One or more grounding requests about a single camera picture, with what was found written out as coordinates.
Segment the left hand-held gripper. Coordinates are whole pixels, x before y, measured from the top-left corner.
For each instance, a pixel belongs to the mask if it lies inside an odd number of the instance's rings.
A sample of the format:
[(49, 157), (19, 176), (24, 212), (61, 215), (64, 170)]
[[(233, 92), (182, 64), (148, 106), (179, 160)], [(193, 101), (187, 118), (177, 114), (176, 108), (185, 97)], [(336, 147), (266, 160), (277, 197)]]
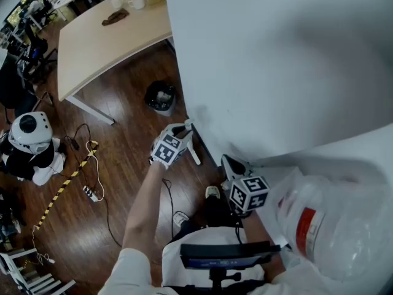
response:
[(153, 142), (149, 163), (159, 162), (168, 169), (181, 158), (186, 147), (192, 147), (192, 140), (193, 130), (186, 134), (184, 123), (167, 125)]

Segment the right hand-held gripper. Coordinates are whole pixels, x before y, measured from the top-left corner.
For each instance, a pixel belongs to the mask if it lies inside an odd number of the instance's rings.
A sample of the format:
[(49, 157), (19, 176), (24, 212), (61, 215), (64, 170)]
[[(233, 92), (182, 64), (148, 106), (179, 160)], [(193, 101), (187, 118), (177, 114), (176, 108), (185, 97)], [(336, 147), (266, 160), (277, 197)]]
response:
[(264, 206), (268, 192), (268, 183), (262, 176), (243, 176), (236, 178), (236, 175), (250, 175), (252, 167), (236, 157), (224, 154), (221, 158), (222, 168), (227, 179), (222, 183), (222, 189), (226, 192), (229, 202), (239, 215), (247, 215), (253, 210)]

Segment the person's left forearm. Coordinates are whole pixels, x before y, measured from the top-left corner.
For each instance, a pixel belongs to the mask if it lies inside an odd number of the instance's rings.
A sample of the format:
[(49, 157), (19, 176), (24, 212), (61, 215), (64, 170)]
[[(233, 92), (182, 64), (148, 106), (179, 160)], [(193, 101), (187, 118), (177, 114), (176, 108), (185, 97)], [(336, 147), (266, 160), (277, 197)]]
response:
[(161, 182), (166, 168), (153, 162), (132, 204), (127, 217), (122, 247), (132, 248), (151, 258), (157, 230)]

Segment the person's right forearm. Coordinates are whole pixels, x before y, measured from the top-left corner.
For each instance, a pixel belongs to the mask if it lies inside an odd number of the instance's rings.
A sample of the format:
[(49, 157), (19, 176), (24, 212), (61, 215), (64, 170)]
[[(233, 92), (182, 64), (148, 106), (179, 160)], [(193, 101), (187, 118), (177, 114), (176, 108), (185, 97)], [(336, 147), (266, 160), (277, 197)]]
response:
[[(242, 220), (242, 224), (248, 243), (269, 241), (270, 245), (274, 245), (273, 240), (268, 234), (256, 211), (253, 211), (247, 218), (244, 218)], [(270, 262), (262, 264), (262, 268), (265, 280), (268, 283), (271, 283), (278, 275), (286, 271), (282, 258), (279, 254), (272, 256)]]

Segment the grey trash bin black liner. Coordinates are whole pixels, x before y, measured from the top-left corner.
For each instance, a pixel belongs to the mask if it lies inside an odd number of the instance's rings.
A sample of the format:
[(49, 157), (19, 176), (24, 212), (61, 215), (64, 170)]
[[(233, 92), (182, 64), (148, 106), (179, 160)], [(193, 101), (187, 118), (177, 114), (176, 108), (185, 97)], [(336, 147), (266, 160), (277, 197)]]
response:
[(165, 81), (154, 81), (146, 90), (144, 102), (156, 113), (169, 117), (176, 105), (176, 89)]

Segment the person's black trousers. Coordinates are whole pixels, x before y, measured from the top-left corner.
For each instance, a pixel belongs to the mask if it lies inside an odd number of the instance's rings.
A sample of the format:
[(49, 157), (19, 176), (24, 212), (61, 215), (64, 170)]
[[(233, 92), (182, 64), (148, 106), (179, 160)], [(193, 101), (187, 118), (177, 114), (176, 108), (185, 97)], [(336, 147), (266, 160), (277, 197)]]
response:
[(181, 222), (181, 230), (199, 230), (204, 227), (242, 227), (240, 218), (230, 209), (225, 200), (215, 196), (205, 199), (202, 209)]

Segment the person's left shoe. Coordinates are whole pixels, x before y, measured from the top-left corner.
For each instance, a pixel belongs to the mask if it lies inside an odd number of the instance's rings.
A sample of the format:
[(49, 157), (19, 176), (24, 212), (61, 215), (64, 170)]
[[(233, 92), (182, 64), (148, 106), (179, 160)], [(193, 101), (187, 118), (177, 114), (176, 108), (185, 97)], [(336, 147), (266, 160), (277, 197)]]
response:
[(181, 212), (181, 211), (176, 211), (173, 214), (173, 223), (177, 226), (177, 227), (181, 227), (183, 225), (184, 222), (189, 221), (189, 217)]

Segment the black chest-mounted device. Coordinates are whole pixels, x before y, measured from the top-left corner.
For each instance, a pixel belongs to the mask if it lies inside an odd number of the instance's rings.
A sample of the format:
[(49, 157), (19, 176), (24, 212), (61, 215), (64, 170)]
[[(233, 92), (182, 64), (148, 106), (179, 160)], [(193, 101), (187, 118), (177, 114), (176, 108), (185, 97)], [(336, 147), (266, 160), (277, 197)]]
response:
[(212, 291), (221, 292), (224, 280), (241, 280), (241, 271), (266, 264), (281, 247), (268, 241), (237, 245), (181, 245), (180, 257), (186, 269), (208, 270)]

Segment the wooden table white legs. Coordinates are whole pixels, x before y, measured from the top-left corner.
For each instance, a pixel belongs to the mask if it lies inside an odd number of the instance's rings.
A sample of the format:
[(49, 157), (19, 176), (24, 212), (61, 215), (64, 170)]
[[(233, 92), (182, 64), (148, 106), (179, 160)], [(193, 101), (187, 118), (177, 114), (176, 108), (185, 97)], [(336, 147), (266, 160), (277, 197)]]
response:
[(57, 91), (68, 101), (99, 120), (114, 119), (77, 96), (79, 90), (122, 61), (172, 36), (166, 1), (136, 10), (125, 0), (128, 16), (103, 26), (114, 8), (105, 0), (79, 15), (60, 30)]

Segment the clear water jug red label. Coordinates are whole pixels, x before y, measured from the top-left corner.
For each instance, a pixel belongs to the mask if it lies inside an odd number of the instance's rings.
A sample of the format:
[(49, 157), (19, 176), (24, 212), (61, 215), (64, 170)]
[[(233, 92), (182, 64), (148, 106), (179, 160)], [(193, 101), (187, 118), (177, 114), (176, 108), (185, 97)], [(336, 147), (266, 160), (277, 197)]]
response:
[(274, 191), (274, 213), (284, 238), (333, 280), (363, 275), (393, 235), (393, 193), (387, 185), (296, 173)]

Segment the yellow black striped tape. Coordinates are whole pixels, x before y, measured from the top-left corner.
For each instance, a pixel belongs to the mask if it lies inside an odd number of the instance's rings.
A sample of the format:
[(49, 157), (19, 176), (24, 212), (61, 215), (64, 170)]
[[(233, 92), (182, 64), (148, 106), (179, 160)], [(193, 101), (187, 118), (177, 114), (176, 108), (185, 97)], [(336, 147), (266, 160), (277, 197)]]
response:
[(72, 180), (75, 177), (77, 177), (79, 175), (79, 173), (82, 172), (83, 167), (86, 166), (88, 161), (96, 154), (96, 152), (98, 150), (99, 142), (97, 142), (95, 140), (91, 140), (91, 141), (88, 141), (87, 144), (91, 144), (92, 145), (91, 149), (87, 148), (88, 149), (87, 156), (83, 159), (83, 161), (81, 161), (81, 163), (79, 164), (77, 169), (70, 176), (68, 176), (64, 180), (64, 182), (62, 183), (61, 187), (58, 189), (58, 191), (56, 192), (56, 194), (53, 196), (53, 198), (51, 199), (50, 203), (48, 204), (47, 208), (45, 209), (45, 211), (44, 211), (43, 215), (41, 216), (39, 222), (33, 227), (33, 229), (39, 230), (41, 228), (41, 226), (43, 225), (47, 215), (50, 212), (50, 209), (54, 206), (54, 203), (58, 200), (59, 196), (70, 185)]

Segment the brown cloth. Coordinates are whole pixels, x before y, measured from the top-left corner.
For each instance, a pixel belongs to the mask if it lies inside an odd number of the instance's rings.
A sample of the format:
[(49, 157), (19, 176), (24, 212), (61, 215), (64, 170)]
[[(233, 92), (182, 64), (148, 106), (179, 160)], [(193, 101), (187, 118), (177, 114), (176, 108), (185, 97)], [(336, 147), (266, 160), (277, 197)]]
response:
[(103, 26), (109, 26), (112, 25), (114, 23), (117, 23), (121, 20), (123, 20), (125, 17), (129, 16), (129, 12), (127, 10), (125, 10), (124, 8), (121, 8), (115, 12), (113, 12), (110, 16), (108, 16), (107, 19), (102, 21), (102, 25)]

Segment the white humanoid robot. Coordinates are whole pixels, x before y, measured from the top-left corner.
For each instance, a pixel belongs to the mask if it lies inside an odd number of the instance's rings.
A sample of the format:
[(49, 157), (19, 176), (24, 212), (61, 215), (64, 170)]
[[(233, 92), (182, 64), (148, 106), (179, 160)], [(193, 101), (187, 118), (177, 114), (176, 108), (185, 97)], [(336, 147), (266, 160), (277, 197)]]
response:
[(52, 136), (49, 147), (39, 155), (28, 154), (13, 147), (8, 141), (10, 129), (0, 134), (0, 170), (22, 181), (42, 186), (52, 175), (64, 169), (65, 145)]

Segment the person's light shirt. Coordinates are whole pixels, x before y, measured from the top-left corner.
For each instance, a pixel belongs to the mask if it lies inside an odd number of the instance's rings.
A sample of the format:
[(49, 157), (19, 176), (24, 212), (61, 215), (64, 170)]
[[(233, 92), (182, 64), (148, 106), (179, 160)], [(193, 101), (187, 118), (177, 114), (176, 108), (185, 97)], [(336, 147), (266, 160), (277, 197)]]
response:
[[(134, 249), (120, 252), (107, 282), (98, 295), (177, 295), (175, 286), (210, 287), (212, 281), (206, 270), (186, 269), (181, 261), (182, 244), (231, 245), (245, 241), (243, 230), (235, 234), (231, 227), (208, 227), (171, 242), (163, 249), (162, 286), (154, 287), (150, 262), (145, 254)], [(271, 283), (259, 286), (248, 295), (330, 295), (316, 271), (305, 263), (289, 266)]]

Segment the black blue office chair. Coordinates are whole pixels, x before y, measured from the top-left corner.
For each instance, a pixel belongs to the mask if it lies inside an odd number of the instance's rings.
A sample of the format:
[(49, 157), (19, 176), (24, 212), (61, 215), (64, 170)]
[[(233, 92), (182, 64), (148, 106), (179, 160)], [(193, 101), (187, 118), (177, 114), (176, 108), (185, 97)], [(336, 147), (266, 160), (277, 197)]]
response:
[(54, 48), (46, 55), (49, 49), (48, 42), (33, 32), (30, 19), (22, 19), (18, 27), (23, 28), (30, 41), (27, 54), (21, 56), (21, 60), (25, 63), (21, 69), (22, 76), (27, 81), (44, 82), (45, 68), (51, 63), (57, 63), (57, 58), (52, 56), (58, 55), (58, 50)]

